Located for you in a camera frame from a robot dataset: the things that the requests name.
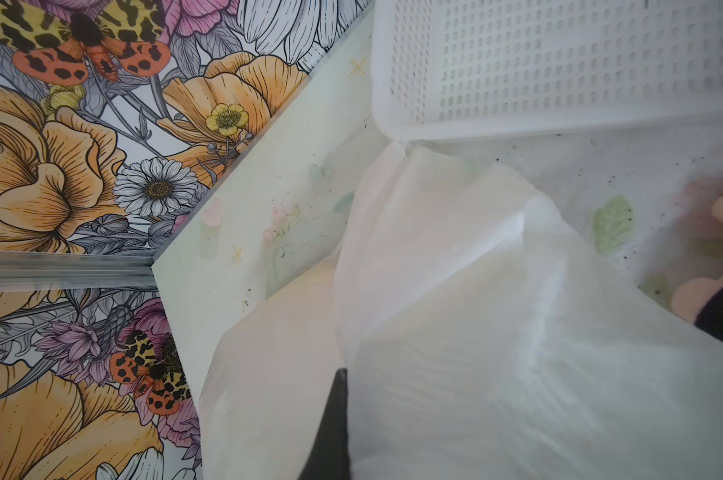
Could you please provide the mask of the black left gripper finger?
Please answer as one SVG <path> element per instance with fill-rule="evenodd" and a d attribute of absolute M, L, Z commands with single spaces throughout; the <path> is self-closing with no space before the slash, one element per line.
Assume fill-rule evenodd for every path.
<path fill-rule="evenodd" d="M 349 480 L 347 369 L 335 372 L 317 434 L 299 480 Z"/>

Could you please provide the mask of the white plastic bag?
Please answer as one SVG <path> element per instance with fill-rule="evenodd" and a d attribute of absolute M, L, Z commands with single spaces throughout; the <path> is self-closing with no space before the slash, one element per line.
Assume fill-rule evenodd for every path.
<path fill-rule="evenodd" d="M 209 479 L 298 479 L 347 369 L 350 479 L 723 479 L 723 342 L 517 170 L 393 143 L 341 244 L 221 336 Z"/>

